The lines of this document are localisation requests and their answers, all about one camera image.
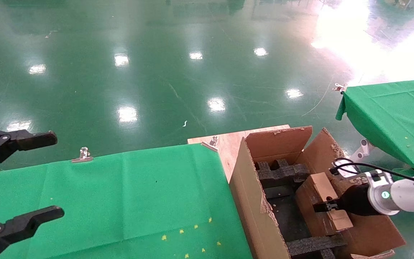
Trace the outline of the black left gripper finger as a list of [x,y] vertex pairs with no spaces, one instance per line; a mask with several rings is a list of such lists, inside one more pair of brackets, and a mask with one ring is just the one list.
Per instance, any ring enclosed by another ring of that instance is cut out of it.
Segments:
[[58,206],[18,215],[5,223],[0,222],[0,254],[10,245],[32,238],[40,225],[60,219],[65,211]]
[[58,138],[53,131],[31,134],[27,130],[0,131],[0,164],[16,151],[29,151],[57,144]]

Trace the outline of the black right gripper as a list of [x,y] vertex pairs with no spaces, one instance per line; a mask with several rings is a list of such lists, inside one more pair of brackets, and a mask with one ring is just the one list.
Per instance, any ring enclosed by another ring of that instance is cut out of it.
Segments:
[[352,185],[340,196],[337,202],[317,203],[313,205],[313,209],[316,213],[327,213],[340,208],[358,216],[379,216],[381,213],[369,201],[369,187],[368,184]]

